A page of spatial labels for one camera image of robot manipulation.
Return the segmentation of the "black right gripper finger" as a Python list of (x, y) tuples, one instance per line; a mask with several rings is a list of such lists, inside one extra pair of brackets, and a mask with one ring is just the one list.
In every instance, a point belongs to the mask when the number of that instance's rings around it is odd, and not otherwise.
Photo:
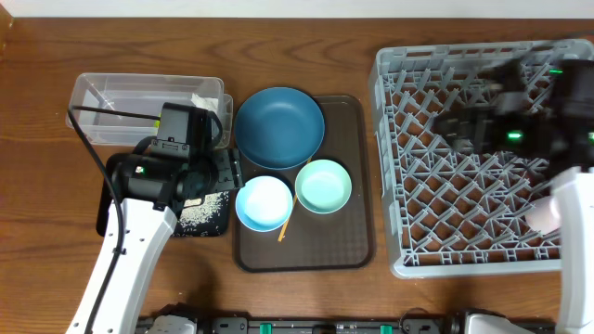
[(447, 138), (448, 145), (458, 153), (473, 153), (474, 146), (468, 137), (449, 136)]
[(432, 130), (439, 135), (471, 135), (476, 121), (474, 113), (444, 113), (434, 119)]

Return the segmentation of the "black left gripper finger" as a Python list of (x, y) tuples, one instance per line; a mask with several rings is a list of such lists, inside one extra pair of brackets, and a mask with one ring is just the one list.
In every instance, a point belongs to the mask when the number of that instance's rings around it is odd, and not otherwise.
[(216, 191), (232, 191), (244, 187), (245, 183), (241, 174), (219, 174), (215, 185)]
[(215, 165), (220, 176), (242, 176), (240, 154), (236, 148), (216, 150)]

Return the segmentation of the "light blue bowl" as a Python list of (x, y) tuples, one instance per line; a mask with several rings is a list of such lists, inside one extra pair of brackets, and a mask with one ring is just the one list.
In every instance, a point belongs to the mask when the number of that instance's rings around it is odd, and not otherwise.
[(273, 176), (257, 176), (238, 192), (235, 210), (240, 222), (255, 232), (270, 232), (289, 219), (293, 196), (289, 187)]

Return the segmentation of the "white rice pile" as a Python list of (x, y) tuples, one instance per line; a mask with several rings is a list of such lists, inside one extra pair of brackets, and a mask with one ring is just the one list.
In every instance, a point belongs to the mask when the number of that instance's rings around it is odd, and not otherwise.
[(182, 238), (223, 235), (228, 228), (229, 207), (228, 192), (206, 195), (204, 200), (187, 200), (174, 235)]

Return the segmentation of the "white tissue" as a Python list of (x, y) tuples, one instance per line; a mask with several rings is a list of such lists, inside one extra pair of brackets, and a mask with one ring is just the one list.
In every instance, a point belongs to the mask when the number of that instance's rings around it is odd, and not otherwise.
[(212, 112), (218, 111), (219, 99), (214, 97), (201, 97), (197, 94), (193, 94), (190, 99), (191, 103), (200, 109), (207, 109)]

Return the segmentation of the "white pink cup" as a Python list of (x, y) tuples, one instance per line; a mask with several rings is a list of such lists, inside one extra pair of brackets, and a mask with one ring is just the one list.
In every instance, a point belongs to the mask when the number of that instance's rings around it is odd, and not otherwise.
[(532, 205), (533, 207), (525, 214), (526, 223), (532, 230), (546, 235), (561, 227), (562, 219), (558, 203), (553, 196), (535, 200)]

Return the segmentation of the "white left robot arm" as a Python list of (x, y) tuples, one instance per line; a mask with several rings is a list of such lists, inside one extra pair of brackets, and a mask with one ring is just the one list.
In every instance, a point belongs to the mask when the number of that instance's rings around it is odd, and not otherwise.
[(161, 252), (182, 213), (243, 187), (239, 151), (119, 153), (104, 167), (112, 196), (105, 235), (70, 333), (132, 333)]

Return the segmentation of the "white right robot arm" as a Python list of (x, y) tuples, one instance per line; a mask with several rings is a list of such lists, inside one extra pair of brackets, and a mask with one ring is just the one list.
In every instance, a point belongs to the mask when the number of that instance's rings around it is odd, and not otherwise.
[(550, 114), (523, 110), (521, 60), (493, 69), (494, 107), (465, 107), (435, 118), (433, 130), (453, 149), (470, 142), (477, 154), (509, 151), (549, 163), (550, 195), (560, 223), (562, 304), (558, 333), (593, 330), (593, 63), (560, 61), (551, 74)]

